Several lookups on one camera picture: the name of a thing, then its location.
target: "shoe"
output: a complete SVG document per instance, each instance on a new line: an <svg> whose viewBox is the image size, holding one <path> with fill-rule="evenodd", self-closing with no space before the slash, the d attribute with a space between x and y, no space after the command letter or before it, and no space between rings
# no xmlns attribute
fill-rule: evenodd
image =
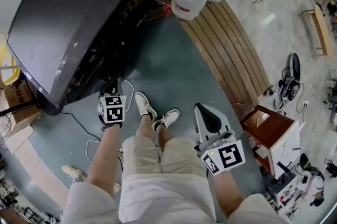
<svg viewBox="0 0 337 224"><path fill-rule="evenodd" d="M78 178L82 178L84 176L82 171L80 171L77 168L74 168L73 166L66 165L66 166L63 166L61 168L61 170L64 173L68 174L73 180L78 179Z"/></svg>
<svg viewBox="0 0 337 224"><path fill-rule="evenodd" d="M170 110L168 111L165 115L163 115L163 118L161 118L160 120L158 121L155 121L153 124L152 124L152 128L154 131L156 131L157 127L160 125L160 124L163 124L166 128L169 127L169 125L173 124L175 121L177 121L178 117L179 117L179 110L177 109L173 109L173 110Z"/></svg>
<svg viewBox="0 0 337 224"><path fill-rule="evenodd" d="M114 195L116 195L116 193L120 192L121 189L122 189L121 184L115 183L115 186L114 186Z"/></svg>
<svg viewBox="0 0 337 224"><path fill-rule="evenodd" d="M150 106L147 97L143 93L141 92L135 93L135 101L137 103L138 110L139 110L139 113L141 114L141 117L143 115L147 115L151 113L152 121L157 118L156 111Z"/></svg>

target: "beige shorts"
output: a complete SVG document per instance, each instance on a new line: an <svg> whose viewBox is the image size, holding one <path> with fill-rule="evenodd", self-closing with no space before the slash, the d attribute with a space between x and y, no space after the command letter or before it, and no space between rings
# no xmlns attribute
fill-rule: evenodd
<svg viewBox="0 0 337 224"><path fill-rule="evenodd" d="M123 142L124 171L122 181L134 174L175 173L194 174L206 178L206 168L194 149L195 144L173 138L166 143L159 157L149 138L133 136Z"/></svg>

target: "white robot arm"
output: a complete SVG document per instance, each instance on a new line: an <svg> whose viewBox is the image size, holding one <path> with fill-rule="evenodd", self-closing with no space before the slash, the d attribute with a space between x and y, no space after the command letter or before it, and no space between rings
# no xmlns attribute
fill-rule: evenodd
<svg viewBox="0 0 337 224"><path fill-rule="evenodd" d="M196 149L212 175L231 170L245 163L240 140L236 140L227 117L217 109L197 103L194 107L199 135Z"/></svg>

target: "wooden bench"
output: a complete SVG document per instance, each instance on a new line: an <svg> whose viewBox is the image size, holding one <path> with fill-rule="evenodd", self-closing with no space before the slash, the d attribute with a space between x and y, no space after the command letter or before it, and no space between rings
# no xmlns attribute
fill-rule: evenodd
<svg viewBox="0 0 337 224"><path fill-rule="evenodd" d="M319 51L322 50L322 53L316 54L315 56L327 56L330 59L333 55L331 39L328 26L326 25L321 8L319 7L319 5L315 5L315 9L303 11L302 14L299 15L299 17L307 15L312 15L318 33L318 37L320 38L321 42L321 47L316 49Z"/></svg>
<svg viewBox="0 0 337 224"><path fill-rule="evenodd" d="M210 67L239 120L243 119L270 86L243 26L225 1L207 3L195 19L180 20L180 23Z"/></svg>

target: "yellow bag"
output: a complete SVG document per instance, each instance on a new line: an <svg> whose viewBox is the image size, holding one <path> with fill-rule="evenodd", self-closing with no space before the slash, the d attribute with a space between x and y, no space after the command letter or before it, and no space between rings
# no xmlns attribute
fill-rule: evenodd
<svg viewBox="0 0 337 224"><path fill-rule="evenodd" d="M0 45L0 66L17 66L6 47L6 43ZM19 68L12 70L1 70L1 79L5 85L11 85L19 79L21 70Z"/></svg>

